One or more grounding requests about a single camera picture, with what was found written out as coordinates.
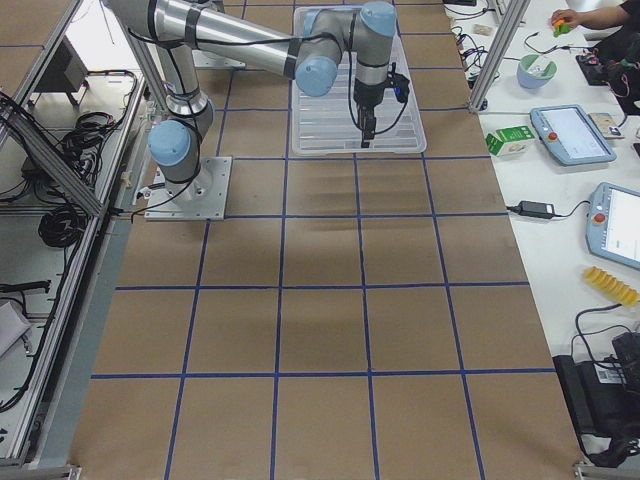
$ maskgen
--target green and white box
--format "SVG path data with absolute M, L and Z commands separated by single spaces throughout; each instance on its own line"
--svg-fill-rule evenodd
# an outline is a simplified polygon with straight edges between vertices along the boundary
M 485 139 L 492 155 L 509 155 L 524 152 L 536 137 L 529 127 L 500 128 Z

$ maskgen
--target robotic arm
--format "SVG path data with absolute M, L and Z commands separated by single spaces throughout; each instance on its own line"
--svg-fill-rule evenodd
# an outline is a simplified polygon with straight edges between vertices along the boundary
M 336 79 L 343 53 L 357 52 L 353 92 L 357 117 L 350 98 L 348 103 L 351 118 L 362 132 L 363 148 L 381 133 L 376 132 L 374 109 L 382 102 L 385 89 L 393 88 L 404 106 L 408 102 L 408 79 L 395 72 L 395 64 L 389 68 L 396 30 L 396 10 L 389 3 L 373 1 L 361 7 L 310 12 L 303 36 L 292 37 L 226 15 L 218 11 L 214 0 L 108 2 L 130 35 L 158 47 L 173 119 L 150 132 L 149 146 L 166 179 L 169 196 L 179 203 L 196 199 L 211 184 L 205 169 L 200 168 L 199 145 L 213 123 L 214 107 L 200 89 L 193 49 L 295 79 L 309 96 L 325 95 Z

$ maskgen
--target green object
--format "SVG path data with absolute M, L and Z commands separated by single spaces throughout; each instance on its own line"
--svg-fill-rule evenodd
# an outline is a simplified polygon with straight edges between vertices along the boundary
M 564 33 L 569 33 L 570 31 L 571 31 L 571 27 L 568 24 L 563 23 L 562 25 L 558 25 L 556 27 L 556 29 L 553 31 L 553 36 L 559 37 L 560 35 Z
M 492 155 L 508 155 L 526 150 L 535 141 L 535 135 L 529 127 L 500 128 L 489 133 L 485 139 Z

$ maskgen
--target blue joint cap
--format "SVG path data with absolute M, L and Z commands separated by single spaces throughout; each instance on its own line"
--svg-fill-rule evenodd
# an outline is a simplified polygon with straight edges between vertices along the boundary
M 360 10 L 360 19 L 379 35 L 393 37 L 396 34 L 396 9 L 390 3 L 365 3 Z
M 326 95 L 338 75 L 338 66 L 329 57 L 316 55 L 305 59 L 296 69 L 298 88 L 310 97 Z
M 189 130 L 176 120 L 165 120 L 149 132 L 151 155 L 163 167 L 180 163 L 191 148 Z

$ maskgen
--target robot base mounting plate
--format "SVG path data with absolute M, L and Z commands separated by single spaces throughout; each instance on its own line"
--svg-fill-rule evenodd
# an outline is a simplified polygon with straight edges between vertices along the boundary
M 201 160 L 202 168 L 209 171 L 213 184 L 201 197 L 177 204 L 174 201 L 154 207 L 145 212 L 147 220 L 182 221 L 182 220 L 223 220 L 231 177 L 232 157 L 211 157 Z M 164 182 L 164 175 L 158 169 L 154 183 Z M 157 205 L 169 200 L 164 188 L 152 190 L 148 205 Z

